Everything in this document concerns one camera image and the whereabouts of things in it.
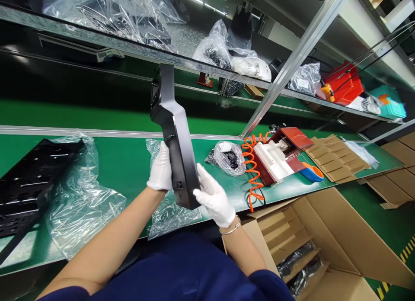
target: white glove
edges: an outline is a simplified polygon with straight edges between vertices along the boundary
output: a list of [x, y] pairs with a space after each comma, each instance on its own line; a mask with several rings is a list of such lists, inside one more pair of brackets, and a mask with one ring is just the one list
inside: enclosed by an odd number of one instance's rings
[[203, 191], [193, 190], [199, 204], [206, 207], [216, 224], [228, 228], [235, 219], [235, 209], [220, 184], [198, 163], [199, 182]]
[[147, 181], [147, 186], [154, 190], [166, 191], [173, 188], [170, 151], [164, 141], [161, 141], [160, 151], [151, 167], [150, 179]]

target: black cable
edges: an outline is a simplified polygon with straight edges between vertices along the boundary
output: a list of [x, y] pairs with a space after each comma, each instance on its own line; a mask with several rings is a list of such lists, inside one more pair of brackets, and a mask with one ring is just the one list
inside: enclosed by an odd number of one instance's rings
[[396, 48], [398, 45], [402, 44], [409, 36], [411, 36], [411, 34], [415, 32], [415, 29], [413, 29], [410, 33], [408, 33], [406, 35], [406, 37], [401, 40], [400, 42], [396, 43], [394, 46], [392, 46], [388, 51], [386, 51], [383, 55], [381, 55], [380, 57], [378, 57], [376, 60], [374, 60], [373, 62], [369, 63], [368, 65], [366, 65], [364, 68], [362, 68], [360, 71], [358, 71], [355, 75], [351, 76], [349, 79], [347, 79], [343, 84], [340, 85], [339, 88], [337, 88], [333, 94], [335, 94], [336, 92], [338, 92], [338, 90], [340, 88], [342, 88], [345, 84], [347, 84], [348, 81], [350, 81], [353, 77], [359, 75], [361, 72], [363, 72], [364, 70], [366, 70], [368, 67], [372, 66], [373, 64], [375, 64], [376, 62], [378, 62], [380, 59], [382, 59], [384, 56], [386, 56], [388, 53], [390, 53], [394, 48]]
[[[395, 31], [393, 31], [392, 33], [390, 33], [387, 37], [385, 37], [384, 39], [382, 39], [380, 42], [378, 42], [376, 45], [374, 45], [373, 47], [367, 49], [364, 53], [362, 53], [360, 56], [358, 56], [357, 58], [355, 58], [352, 62], [348, 63], [347, 65], [345, 65], [342, 69], [345, 69], [346, 67], [348, 67], [349, 65], [351, 65], [352, 63], [356, 62], [357, 60], [359, 60], [361, 57], [363, 57], [365, 54], [369, 53], [373, 48], [375, 48], [376, 46], [380, 45], [382, 42], [384, 42], [385, 40], [387, 40], [390, 36], [402, 31], [403, 29], [409, 29], [407, 28], [407, 26], [411, 26], [415, 23], [415, 21], [411, 21], [407, 24], [402, 25], [400, 28], [396, 29]], [[333, 76], [334, 74], [336, 74], [338, 72], [338, 70], [333, 71], [333, 73], [331, 73], [330, 75], [326, 75], [324, 76], [325, 78]]]

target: red device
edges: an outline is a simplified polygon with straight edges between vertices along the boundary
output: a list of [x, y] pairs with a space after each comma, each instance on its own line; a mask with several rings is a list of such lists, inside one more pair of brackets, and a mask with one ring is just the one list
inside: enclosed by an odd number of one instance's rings
[[335, 68], [335, 73], [329, 77], [324, 78], [324, 82], [330, 84], [334, 91], [335, 103], [348, 106], [363, 92], [362, 82], [359, 75], [351, 78], [357, 74], [358, 69], [352, 65], [348, 65], [349, 62], [345, 61], [342, 65]]

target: orange coiled hose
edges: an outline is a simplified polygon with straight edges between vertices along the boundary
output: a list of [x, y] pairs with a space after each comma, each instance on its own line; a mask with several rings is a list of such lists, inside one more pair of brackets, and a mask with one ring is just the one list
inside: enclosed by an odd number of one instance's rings
[[[265, 134], [265, 138], [262, 136], [262, 134], [259, 134], [259, 142], [266, 143], [267, 142], [267, 137], [268, 137], [268, 132]], [[246, 172], [256, 173], [256, 176], [248, 181], [249, 183], [251, 183], [253, 185], [253, 187], [249, 190], [248, 199], [249, 199], [249, 206], [251, 208], [251, 212], [254, 212], [254, 207], [252, 206], [251, 196], [254, 196], [255, 198], [257, 198], [259, 200], [264, 200], [264, 197], [262, 195], [259, 195], [259, 194], [254, 192], [256, 189], [264, 187], [264, 185], [262, 183], [256, 181], [261, 175], [259, 171], [255, 170], [256, 162], [254, 161], [255, 156], [254, 156], [254, 153], [253, 153], [254, 146], [258, 143], [258, 141], [256, 140], [256, 136], [254, 134], [252, 135], [252, 138], [246, 137], [244, 140], [245, 140], [245, 143], [242, 144], [241, 147], [244, 150], [247, 150], [247, 151], [242, 153], [242, 156], [244, 156], [244, 157], [249, 156], [250, 159], [244, 161], [243, 163], [245, 165], [247, 165], [249, 163], [252, 164], [251, 169], [246, 169]]]

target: white label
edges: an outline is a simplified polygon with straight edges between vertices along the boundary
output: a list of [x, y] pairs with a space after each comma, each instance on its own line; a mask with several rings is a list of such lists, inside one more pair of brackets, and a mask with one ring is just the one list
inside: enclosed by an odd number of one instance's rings
[[297, 79], [297, 85], [303, 88], [308, 88], [310, 86], [308, 81], [302, 80], [301, 78]]

